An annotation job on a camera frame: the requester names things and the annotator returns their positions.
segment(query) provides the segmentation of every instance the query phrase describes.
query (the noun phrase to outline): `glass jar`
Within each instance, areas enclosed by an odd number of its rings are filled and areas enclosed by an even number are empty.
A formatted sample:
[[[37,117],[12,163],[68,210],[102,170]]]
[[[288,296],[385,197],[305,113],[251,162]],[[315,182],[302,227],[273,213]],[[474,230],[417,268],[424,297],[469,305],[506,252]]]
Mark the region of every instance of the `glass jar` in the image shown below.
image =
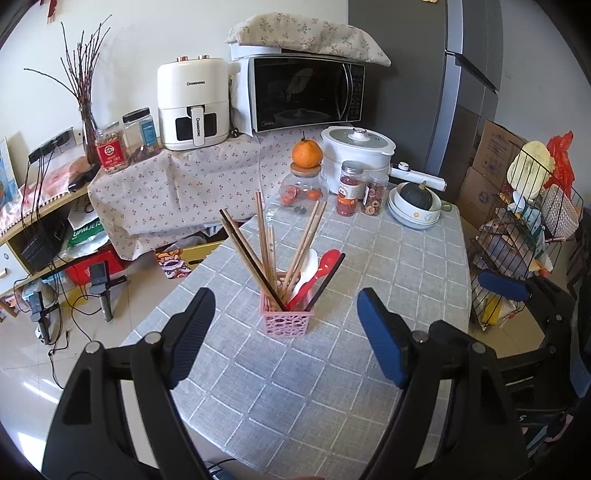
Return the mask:
[[[350,217],[355,214],[357,200],[363,193],[363,164],[346,160],[340,168],[339,194],[336,197],[336,211]]]
[[[311,211],[317,200],[326,201],[329,190],[326,180],[320,175],[320,165],[301,168],[292,163],[290,170],[291,173],[279,187],[281,206],[293,207],[295,213],[304,215]]]
[[[124,115],[123,126],[132,162],[146,160],[160,153],[162,148],[158,143],[149,108],[141,108]]]
[[[371,216],[379,215],[384,205],[388,181],[388,176],[382,171],[373,171],[369,174],[362,201],[363,213]]]
[[[125,135],[119,122],[113,122],[96,130],[96,151],[105,173],[111,174],[129,167],[129,154]]]

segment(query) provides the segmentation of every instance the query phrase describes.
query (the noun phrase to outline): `plastic bag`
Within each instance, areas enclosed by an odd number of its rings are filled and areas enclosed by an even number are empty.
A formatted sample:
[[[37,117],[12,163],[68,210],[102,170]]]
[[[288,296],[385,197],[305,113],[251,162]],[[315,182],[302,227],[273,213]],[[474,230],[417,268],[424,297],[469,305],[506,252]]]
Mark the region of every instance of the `plastic bag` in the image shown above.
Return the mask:
[[[550,138],[548,142],[548,151],[554,157],[555,168],[552,176],[545,183],[544,188],[547,189],[552,184],[558,185],[562,191],[570,198],[570,189],[574,182],[573,167],[570,166],[568,149],[573,143],[574,133],[569,131],[563,137],[557,136]]]

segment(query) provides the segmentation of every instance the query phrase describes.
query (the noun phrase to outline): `white wall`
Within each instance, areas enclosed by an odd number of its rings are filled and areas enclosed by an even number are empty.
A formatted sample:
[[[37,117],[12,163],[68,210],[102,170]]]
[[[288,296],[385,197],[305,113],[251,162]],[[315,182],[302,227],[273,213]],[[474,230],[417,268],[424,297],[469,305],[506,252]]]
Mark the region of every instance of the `white wall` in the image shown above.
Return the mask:
[[[591,85],[568,45],[533,0],[501,0],[503,78],[495,121],[544,144],[574,133],[574,186],[591,201]]]
[[[93,112],[105,124],[145,106],[157,113],[160,65],[180,55],[229,60],[228,30],[251,15],[274,11],[347,23],[348,0],[60,0],[57,21],[49,25],[47,3],[34,5],[0,50],[0,136],[8,138],[17,180],[24,181],[31,150],[81,124],[70,93],[23,71],[33,68],[66,82],[60,21],[73,48],[82,30],[94,31],[113,14],[93,84]]]

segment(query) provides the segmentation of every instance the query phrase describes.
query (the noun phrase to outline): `microwave door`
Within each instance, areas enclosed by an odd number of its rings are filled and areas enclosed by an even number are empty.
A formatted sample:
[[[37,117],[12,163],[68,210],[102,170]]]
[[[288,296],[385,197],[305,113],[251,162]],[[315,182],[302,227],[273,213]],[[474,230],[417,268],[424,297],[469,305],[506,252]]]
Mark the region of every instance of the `microwave door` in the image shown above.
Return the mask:
[[[346,116],[350,87],[341,61],[254,58],[252,73],[252,119],[258,132],[339,122]]]
[[[347,112],[349,111],[353,95],[353,82],[349,65],[343,63],[342,66],[343,69],[341,70],[339,82],[335,89],[336,111],[339,121],[345,121],[347,119]]]

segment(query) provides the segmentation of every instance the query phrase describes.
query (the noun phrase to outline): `white bowl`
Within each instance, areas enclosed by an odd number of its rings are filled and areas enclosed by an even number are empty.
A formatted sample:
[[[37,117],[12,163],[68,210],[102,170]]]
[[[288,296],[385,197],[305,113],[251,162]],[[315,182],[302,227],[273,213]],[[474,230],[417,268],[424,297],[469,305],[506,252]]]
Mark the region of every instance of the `white bowl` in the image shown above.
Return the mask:
[[[388,200],[388,207],[390,208],[390,210],[395,212],[398,216],[404,218],[408,222],[411,222],[415,225],[431,226],[431,225],[434,225],[435,223],[437,223],[437,221],[439,220],[439,211],[435,212],[435,216],[431,220],[429,220],[428,222],[425,222],[423,220],[419,220],[417,218],[413,218],[413,217],[408,216],[406,213],[404,213],[401,209],[399,209],[396,205],[394,205],[389,200]]]
[[[430,223],[434,218],[439,218],[441,199],[435,193],[433,193],[431,189],[427,189],[433,197],[433,204],[431,205],[431,208],[429,208],[429,210],[423,210],[415,207],[411,203],[404,200],[400,195],[402,188],[404,188],[404,186],[407,184],[407,181],[400,183],[395,189],[390,191],[390,199],[392,200],[392,204],[396,205],[398,210],[404,213],[407,217],[413,218],[422,223]]]
[[[415,229],[415,230],[426,230],[427,228],[431,228],[434,225],[433,223],[427,223],[427,224],[415,223],[409,217],[407,217],[403,213],[401,213],[400,210],[398,210],[396,207],[392,208],[390,203],[388,203],[388,211],[390,212],[390,215],[392,215],[396,221],[400,222],[404,226],[407,226],[407,227]]]

